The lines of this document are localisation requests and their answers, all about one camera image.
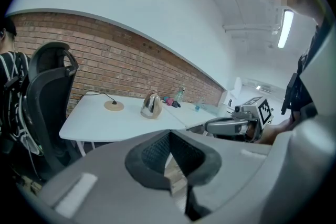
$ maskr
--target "black cable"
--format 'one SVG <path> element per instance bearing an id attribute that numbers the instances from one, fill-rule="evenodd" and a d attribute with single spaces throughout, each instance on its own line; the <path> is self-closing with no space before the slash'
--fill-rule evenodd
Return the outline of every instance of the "black cable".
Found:
<path id="1" fill-rule="evenodd" d="M 99 93 L 95 93 L 95 94 L 83 94 L 83 95 L 81 95 L 80 100 L 82 100 L 82 98 L 83 98 L 84 95 L 99 95 L 99 94 L 105 94 L 108 98 L 110 98 L 110 99 L 112 99 L 113 101 L 115 101 L 115 99 L 113 99 L 112 97 L 108 96 L 108 95 L 107 95 L 106 93 L 104 93 L 104 92 L 99 92 Z"/>
<path id="2" fill-rule="evenodd" d="M 27 143 L 27 146 L 28 146 L 28 153 L 29 153 L 29 158 L 30 158 L 30 162 L 31 162 L 31 165 L 33 167 L 33 170 L 35 172 L 35 175 L 37 176 L 37 178 L 43 182 L 44 180 L 42 180 L 42 178 L 39 177 L 37 171 L 36 171 L 36 168 L 35 168 L 35 165 L 34 165 L 34 161 L 33 161 L 33 158 L 32 158 L 32 155 L 31 155 L 31 152 L 30 152 L 30 146 L 29 146 L 29 142 L 28 142 L 28 139 L 27 139 L 27 136 L 25 136 L 25 139 L 26 139 L 26 143 Z"/>

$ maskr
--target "water bottle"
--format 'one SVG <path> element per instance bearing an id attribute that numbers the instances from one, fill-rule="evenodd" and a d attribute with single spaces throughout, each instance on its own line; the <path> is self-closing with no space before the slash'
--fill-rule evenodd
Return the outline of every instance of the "water bottle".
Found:
<path id="1" fill-rule="evenodd" d="M 201 104 L 203 103 L 203 97 L 199 99 L 199 101 L 196 104 L 195 111 L 198 112 L 199 108 L 201 107 Z"/>
<path id="2" fill-rule="evenodd" d="M 183 95 L 184 95 L 184 86 L 180 86 L 179 91 L 177 95 L 175 95 L 174 100 L 181 103 L 183 101 Z"/>

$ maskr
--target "brick wall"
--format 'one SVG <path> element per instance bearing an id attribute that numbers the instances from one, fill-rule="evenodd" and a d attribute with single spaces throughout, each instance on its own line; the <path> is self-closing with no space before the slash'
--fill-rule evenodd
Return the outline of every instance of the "brick wall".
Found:
<path id="1" fill-rule="evenodd" d="M 87 91 L 143 98 L 151 90 L 174 97 L 185 85 L 185 102 L 217 105 L 223 88 L 186 61 L 118 26 L 63 13 L 12 17 L 16 49 L 28 55 L 44 43 L 63 41 L 79 63 L 68 104 L 70 112 Z"/>

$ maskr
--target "chair headrest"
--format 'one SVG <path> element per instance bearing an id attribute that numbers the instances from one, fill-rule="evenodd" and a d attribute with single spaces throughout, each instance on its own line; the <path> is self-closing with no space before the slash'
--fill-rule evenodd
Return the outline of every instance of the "chair headrest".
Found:
<path id="1" fill-rule="evenodd" d="M 39 73 L 64 67 L 64 57 L 67 56 L 71 66 L 78 68 L 78 64 L 69 52 L 69 45 L 63 42 L 49 42 L 39 47 L 33 54 L 29 63 L 28 76 L 32 81 Z"/>

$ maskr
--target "white table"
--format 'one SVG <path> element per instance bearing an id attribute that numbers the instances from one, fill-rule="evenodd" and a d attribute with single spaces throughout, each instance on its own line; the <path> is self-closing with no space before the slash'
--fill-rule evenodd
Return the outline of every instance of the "white table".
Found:
<path id="1" fill-rule="evenodd" d="M 183 123 L 186 129 L 203 125 L 206 121 L 216 118 L 216 116 L 203 110 L 202 106 L 199 111 L 195 111 L 194 104 L 182 102 L 180 105 L 180 108 L 175 108 L 173 106 L 163 104 L 163 108 Z"/>
<path id="2" fill-rule="evenodd" d="M 140 109 L 144 99 L 109 96 L 123 103 L 124 109 L 107 110 L 104 103 L 111 99 L 104 94 L 86 95 L 78 102 L 59 132 L 61 138 L 76 141 L 83 156 L 85 151 L 82 141 L 92 142 L 94 148 L 94 142 L 115 142 L 159 130 L 185 129 L 185 125 L 166 109 L 162 109 L 155 120 L 143 117 Z"/>

